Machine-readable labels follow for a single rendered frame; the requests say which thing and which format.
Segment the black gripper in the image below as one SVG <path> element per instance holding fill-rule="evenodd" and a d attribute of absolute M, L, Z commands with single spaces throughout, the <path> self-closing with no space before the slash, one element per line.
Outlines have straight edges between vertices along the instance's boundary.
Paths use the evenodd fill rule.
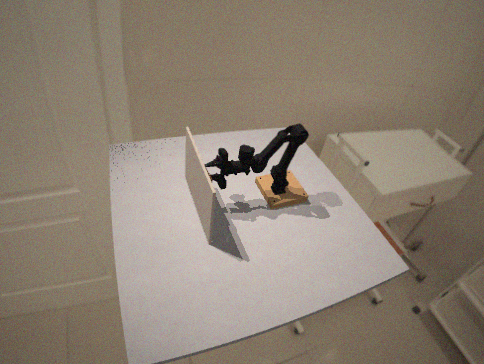
<path fill-rule="evenodd" d="M 218 156 L 218 154 L 220 156 Z M 218 154 L 214 160 L 205 164 L 204 166 L 205 167 L 221 166 L 220 174 L 217 174 L 216 172 L 215 174 L 212 174 L 210 176 L 212 180 L 217 182 L 220 189 L 225 189 L 227 181 L 224 178 L 224 175 L 226 176 L 228 176 L 229 174 L 237 175 L 237 173 L 239 173 L 239 163 L 234 160 L 231 160 L 230 162 L 226 162 L 228 161 L 228 152 L 225 150 L 225 148 L 218 148 Z"/>

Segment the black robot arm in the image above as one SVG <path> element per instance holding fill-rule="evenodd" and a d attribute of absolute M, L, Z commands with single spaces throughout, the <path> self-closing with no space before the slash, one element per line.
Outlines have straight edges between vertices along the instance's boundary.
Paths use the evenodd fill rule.
<path fill-rule="evenodd" d="M 290 135 L 287 135 L 290 133 Z M 261 173 L 267 166 L 268 160 L 276 151 L 285 143 L 289 142 L 286 150 L 278 165 L 273 165 L 270 174 L 274 181 L 271 189 L 275 195 L 286 193 L 285 188 L 289 185 L 287 178 L 287 169 L 291 163 L 298 147 L 308 139 L 308 132 L 301 123 L 288 126 L 286 129 L 278 132 L 278 135 L 265 147 L 265 149 L 254 155 L 255 149 L 249 145 L 241 145 L 237 161 L 239 163 L 239 173 L 245 172 L 248 175 L 250 166 L 254 173 Z"/>

